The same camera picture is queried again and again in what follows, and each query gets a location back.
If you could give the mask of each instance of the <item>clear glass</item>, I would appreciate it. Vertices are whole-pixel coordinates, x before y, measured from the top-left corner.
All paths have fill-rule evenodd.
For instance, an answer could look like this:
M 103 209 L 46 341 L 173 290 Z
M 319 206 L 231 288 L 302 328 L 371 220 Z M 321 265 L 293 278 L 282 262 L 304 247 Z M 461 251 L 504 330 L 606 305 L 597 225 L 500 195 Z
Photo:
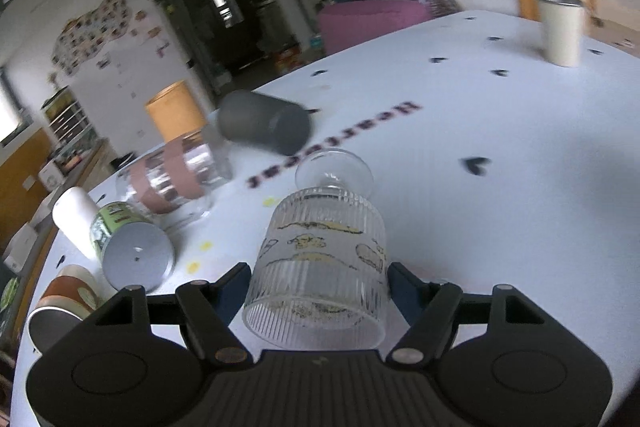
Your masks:
M 369 168 L 347 151 L 322 150 L 300 164 L 296 183 L 302 190 L 271 217 L 242 318 L 286 349 L 376 347 L 388 304 L 385 227 L 350 190 L 370 192 Z
M 173 210 L 166 214 L 153 214 L 138 201 L 131 184 L 130 166 L 116 175 L 116 194 L 120 201 L 132 204 L 139 212 L 149 217 L 167 232 L 180 229 L 209 214 L 213 204 L 213 190 L 232 179 L 232 170 L 224 139 L 210 125 L 182 139 L 184 162 L 194 172 L 204 195 L 190 200 L 178 194 L 169 174 L 164 169 L 164 147 L 149 154 L 145 161 L 146 178 L 149 185 L 162 199 L 171 204 Z

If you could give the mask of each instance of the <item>pink band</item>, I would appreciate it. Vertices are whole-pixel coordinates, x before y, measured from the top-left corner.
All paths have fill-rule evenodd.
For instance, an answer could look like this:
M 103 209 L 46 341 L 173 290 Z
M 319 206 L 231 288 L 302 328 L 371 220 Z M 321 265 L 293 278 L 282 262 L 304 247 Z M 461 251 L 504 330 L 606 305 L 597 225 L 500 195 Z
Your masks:
M 154 214 L 168 214 L 177 207 L 160 194 L 149 184 L 146 177 L 146 156 L 133 163 L 129 168 L 131 186 L 135 190 L 135 198 L 146 206 Z
M 184 161 L 183 137 L 179 136 L 164 146 L 164 170 L 169 174 L 178 194 L 188 200 L 197 200 L 204 196 L 204 190 Z

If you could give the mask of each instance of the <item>table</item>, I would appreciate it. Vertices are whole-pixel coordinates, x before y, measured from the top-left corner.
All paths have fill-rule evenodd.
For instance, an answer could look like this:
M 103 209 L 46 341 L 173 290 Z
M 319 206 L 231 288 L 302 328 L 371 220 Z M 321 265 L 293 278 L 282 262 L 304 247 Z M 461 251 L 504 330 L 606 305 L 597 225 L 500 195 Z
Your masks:
M 332 55 L 260 91 L 320 109 L 310 144 L 334 136 L 366 161 L 393 260 L 468 292 L 515 285 L 609 365 L 611 411 L 640 367 L 640 61 L 585 38 L 580 67 L 559 68 L 540 55 L 540 29 L 461 12 Z M 470 163 L 484 175 L 466 169 L 463 160 L 475 157 L 490 160 Z M 268 170 L 255 188 L 247 182 L 281 166 L 280 156 L 234 146 L 230 158 L 235 179 L 215 192 L 208 217 L 173 238 L 177 263 L 155 293 L 216 280 L 239 261 L 253 266 L 274 204 L 296 190 L 293 168 L 271 178 L 277 169 Z M 102 203 L 114 200 L 113 177 L 91 191 L 95 200 L 102 194 Z M 58 234 L 31 308 L 62 255 L 63 264 L 98 270 Z M 390 308 L 383 354 L 407 329 Z M 230 327 L 254 357 L 268 347 L 240 314 Z M 463 338 L 478 334 L 461 330 Z M 182 343 L 177 327 L 154 332 Z M 23 335 L 12 402 L 20 427 L 37 425 L 24 393 L 34 360 Z

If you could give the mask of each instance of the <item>ribbed glass cup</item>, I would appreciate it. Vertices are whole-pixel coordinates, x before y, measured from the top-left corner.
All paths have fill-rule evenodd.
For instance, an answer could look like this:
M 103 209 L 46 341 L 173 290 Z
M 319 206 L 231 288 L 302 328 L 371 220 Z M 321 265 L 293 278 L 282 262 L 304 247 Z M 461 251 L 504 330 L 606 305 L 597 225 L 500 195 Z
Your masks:
M 324 186 L 288 196 L 260 248 L 245 324 L 286 349 L 376 347 L 388 304 L 385 247 L 380 213 L 354 192 Z

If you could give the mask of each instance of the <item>pink chair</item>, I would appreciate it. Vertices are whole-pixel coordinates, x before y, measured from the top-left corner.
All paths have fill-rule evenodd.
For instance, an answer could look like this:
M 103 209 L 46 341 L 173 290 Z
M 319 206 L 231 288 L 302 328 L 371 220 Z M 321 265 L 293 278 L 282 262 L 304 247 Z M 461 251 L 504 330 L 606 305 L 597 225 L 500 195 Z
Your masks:
M 327 55 L 432 19 L 418 1 L 370 0 L 332 4 L 318 14 Z

